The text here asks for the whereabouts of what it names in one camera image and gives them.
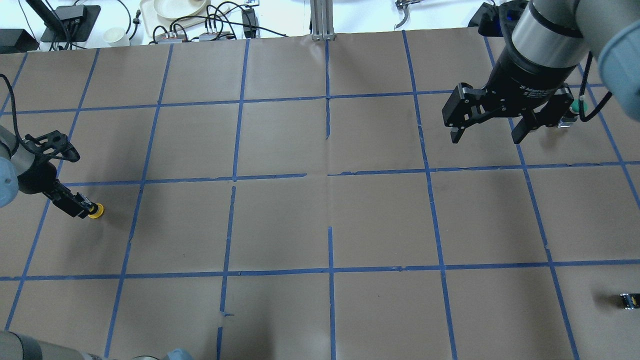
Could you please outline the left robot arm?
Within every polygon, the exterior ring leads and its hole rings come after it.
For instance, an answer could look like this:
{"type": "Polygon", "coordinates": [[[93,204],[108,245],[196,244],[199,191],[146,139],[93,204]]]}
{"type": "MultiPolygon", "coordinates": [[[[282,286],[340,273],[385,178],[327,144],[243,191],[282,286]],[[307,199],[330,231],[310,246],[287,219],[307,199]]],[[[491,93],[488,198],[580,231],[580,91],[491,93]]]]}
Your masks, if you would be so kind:
{"type": "Polygon", "coordinates": [[[80,155],[66,134],[58,130],[43,136],[26,134],[18,137],[7,128],[1,128],[1,206],[6,207],[18,193],[43,194],[57,208],[84,219],[101,217],[105,208],[81,193],[73,193],[63,185],[57,167],[51,161],[75,163],[80,155]]]}

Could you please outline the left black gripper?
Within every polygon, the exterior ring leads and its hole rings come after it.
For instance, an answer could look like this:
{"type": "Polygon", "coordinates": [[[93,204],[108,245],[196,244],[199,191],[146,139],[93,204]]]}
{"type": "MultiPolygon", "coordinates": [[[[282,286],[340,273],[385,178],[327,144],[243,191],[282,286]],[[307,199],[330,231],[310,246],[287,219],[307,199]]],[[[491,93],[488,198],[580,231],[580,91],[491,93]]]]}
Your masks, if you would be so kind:
{"type": "Polygon", "coordinates": [[[71,217],[84,219],[92,214],[92,201],[61,184],[57,178],[57,167],[49,161],[32,164],[17,180],[20,192],[49,196],[55,207],[71,217]]]}

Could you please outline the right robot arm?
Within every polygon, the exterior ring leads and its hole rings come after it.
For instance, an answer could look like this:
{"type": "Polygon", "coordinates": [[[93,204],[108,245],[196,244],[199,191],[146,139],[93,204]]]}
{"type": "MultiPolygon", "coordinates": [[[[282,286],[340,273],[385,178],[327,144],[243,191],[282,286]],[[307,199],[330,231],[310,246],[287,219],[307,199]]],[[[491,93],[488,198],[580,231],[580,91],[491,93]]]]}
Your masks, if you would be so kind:
{"type": "Polygon", "coordinates": [[[637,0],[510,0],[481,10],[478,32],[504,39],[482,88],[461,82],[442,108],[452,143],[496,117],[520,117],[511,132],[521,143],[541,127],[590,120],[566,80],[583,59],[596,60],[608,89],[639,120],[639,2],[637,0]]]}

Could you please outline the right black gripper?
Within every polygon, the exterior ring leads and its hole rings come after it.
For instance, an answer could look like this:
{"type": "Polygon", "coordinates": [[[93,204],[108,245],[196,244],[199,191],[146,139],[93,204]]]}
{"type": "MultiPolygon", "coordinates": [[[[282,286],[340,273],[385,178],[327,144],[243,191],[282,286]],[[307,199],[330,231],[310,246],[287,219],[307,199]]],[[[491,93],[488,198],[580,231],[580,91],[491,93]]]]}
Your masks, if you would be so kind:
{"type": "Polygon", "coordinates": [[[566,89],[566,80],[574,69],[541,66],[514,48],[504,48],[487,84],[473,88],[461,82],[443,106],[443,123],[450,128],[451,142],[459,144],[467,128],[494,117],[522,116],[510,133],[516,145],[538,126],[557,126],[574,101],[566,89]],[[525,117],[529,112],[535,117],[525,117]]]}

